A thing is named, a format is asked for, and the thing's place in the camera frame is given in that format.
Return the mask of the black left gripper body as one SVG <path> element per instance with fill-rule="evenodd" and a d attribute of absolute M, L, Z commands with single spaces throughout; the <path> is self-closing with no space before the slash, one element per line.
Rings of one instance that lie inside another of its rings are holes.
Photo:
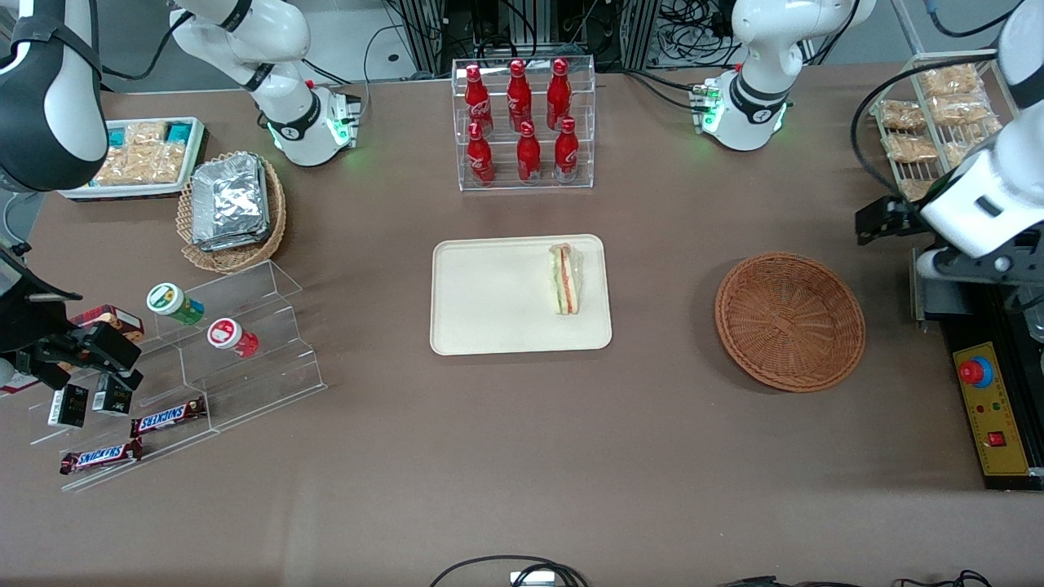
<path fill-rule="evenodd" d="M 889 235 L 911 236 L 927 232 L 927 224 L 918 214 L 918 205 L 906 198 L 889 199 Z"/>

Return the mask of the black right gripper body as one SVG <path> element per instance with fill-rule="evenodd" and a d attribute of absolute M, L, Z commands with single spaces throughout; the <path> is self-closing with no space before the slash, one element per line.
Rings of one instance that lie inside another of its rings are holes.
<path fill-rule="evenodd" d="M 29 377 L 45 386 L 64 386 L 69 373 L 58 363 L 42 360 L 40 350 L 53 350 L 57 341 L 60 356 L 67 358 L 71 346 L 66 303 L 81 301 L 81 294 L 64 291 L 42 281 L 24 265 L 2 267 L 2 384 Z"/>

